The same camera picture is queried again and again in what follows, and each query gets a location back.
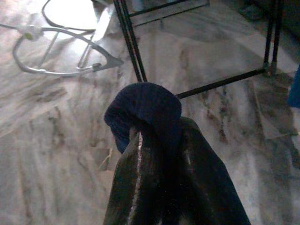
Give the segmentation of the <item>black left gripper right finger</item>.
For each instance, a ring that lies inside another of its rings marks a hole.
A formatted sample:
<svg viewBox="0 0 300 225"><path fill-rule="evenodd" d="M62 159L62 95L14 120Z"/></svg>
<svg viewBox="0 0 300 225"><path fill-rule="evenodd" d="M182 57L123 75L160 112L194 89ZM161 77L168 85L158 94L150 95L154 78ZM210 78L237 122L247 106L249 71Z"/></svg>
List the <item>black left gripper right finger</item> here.
<svg viewBox="0 0 300 225"><path fill-rule="evenodd" d="M164 124L164 225L251 225L223 161L189 118Z"/></svg>

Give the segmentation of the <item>blue shirt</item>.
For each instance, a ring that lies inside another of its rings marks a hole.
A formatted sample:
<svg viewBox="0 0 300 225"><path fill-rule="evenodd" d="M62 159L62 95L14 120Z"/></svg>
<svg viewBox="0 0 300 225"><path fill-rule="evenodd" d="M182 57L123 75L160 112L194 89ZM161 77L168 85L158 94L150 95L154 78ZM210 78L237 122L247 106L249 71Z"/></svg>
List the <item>blue shirt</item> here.
<svg viewBox="0 0 300 225"><path fill-rule="evenodd" d="M289 91L287 103L290 107L300 109L300 64L295 73L294 80Z"/></svg>

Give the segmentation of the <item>silver metal tube frame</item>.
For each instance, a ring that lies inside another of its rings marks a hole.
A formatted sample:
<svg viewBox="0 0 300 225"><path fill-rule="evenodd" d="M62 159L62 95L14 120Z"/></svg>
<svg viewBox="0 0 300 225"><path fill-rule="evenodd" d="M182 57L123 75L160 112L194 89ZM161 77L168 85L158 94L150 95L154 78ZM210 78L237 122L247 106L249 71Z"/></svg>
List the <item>silver metal tube frame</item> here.
<svg viewBox="0 0 300 225"><path fill-rule="evenodd" d="M49 17L45 13L45 8L47 5L51 2L51 0L47 0L46 3L43 5L41 9L42 16L47 21L47 23L50 25L50 27L40 27L40 26L34 26L32 24L30 25L18 25L18 26L12 26L7 24L0 23L0 27L10 29L10 30L16 30L21 35L21 37L17 40L13 50L12 55L17 63L18 67L26 73L30 74L42 74L42 75L53 75L53 76L59 76L59 77L74 77L74 76L81 76L84 74L87 74L89 72L97 72L101 70L106 70L110 68L115 68L123 65L123 61L115 58L112 56L107 50L93 42L93 38L95 36L95 33L97 32L96 29L80 29L80 28L72 28L72 27L66 27L62 26L60 24L56 24L53 21L49 19ZM44 53L39 65L37 68L29 67L23 62L20 61L17 52L24 40L29 40L31 42L38 41L45 32L54 32L55 35L52 38L46 52ZM76 67L76 72L70 72L70 73L63 73L63 72L51 72L47 71L45 69L42 69L41 66L45 62L49 52L51 51L55 41L57 40L59 34L68 35L71 38L75 40L81 40L86 44L86 47L84 49L84 52L78 62L78 66ZM98 53L100 53L105 58L105 64L101 64L99 62L92 64L91 66L84 67L84 59L87 56L87 53L89 50L95 50Z"/></svg>

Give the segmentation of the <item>navy blue garment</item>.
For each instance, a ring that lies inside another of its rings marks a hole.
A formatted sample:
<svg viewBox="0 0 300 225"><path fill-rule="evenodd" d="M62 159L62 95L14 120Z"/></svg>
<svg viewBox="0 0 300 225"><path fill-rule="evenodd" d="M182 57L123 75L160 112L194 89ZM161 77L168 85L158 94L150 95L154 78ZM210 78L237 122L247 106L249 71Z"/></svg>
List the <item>navy blue garment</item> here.
<svg viewBox="0 0 300 225"><path fill-rule="evenodd" d="M166 163L175 160L181 132L181 103L166 88L138 82L123 88L108 106L104 121L115 137L118 151L123 153L129 144L129 131L137 128L144 135L157 137Z"/></svg>

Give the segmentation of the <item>black metal clothes rack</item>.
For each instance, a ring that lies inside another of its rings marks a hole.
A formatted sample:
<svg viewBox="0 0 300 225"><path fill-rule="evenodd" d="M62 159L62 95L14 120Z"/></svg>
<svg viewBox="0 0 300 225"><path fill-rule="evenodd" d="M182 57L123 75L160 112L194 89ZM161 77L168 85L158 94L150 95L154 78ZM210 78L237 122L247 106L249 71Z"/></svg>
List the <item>black metal clothes rack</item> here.
<svg viewBox="0 0 300 225"><path fill-rule="evenodd" d="M140 51L138 48L131 18L134 16L143 15L156 10L160 10L163 8L168 8L172 5L181 4L186 1L190 1L190 0L174 0L165 4L161 4L159 6L154 6L143 10L139 10L134 13L130 13L126 0L113 0L117 12L117 16L120 22L120 27L127 45L128 53L131 58L131 62L135 71L135 76L139 83L147 82L147 77L144 70ZM278 62L277 58L278 58L280 33L282 28L283 9L284 9L284 0L271 0L270 2L271 12L270 12L269 22L268 22L264 61L263 61L263 66L261 68L237 76L226 78L214 83L210 83L202 87L198 87L192 90L179 93L177 94L177 98L184 99L196 94L200 94L260 74L270 73L271 75L275 75L277 69L277 62Z"/></svg>

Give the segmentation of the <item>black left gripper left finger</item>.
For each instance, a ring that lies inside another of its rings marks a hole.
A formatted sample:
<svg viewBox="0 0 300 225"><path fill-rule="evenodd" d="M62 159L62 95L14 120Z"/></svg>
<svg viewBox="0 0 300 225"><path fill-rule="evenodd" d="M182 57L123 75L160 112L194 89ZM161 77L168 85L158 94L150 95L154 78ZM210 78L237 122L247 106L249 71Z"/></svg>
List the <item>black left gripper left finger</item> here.
<svg viewBox="0 0 300 225"><path fill-rule="evenodd" d="M130 130L114 172L103 225L159 225L163 157L155 136Z"/></svg>

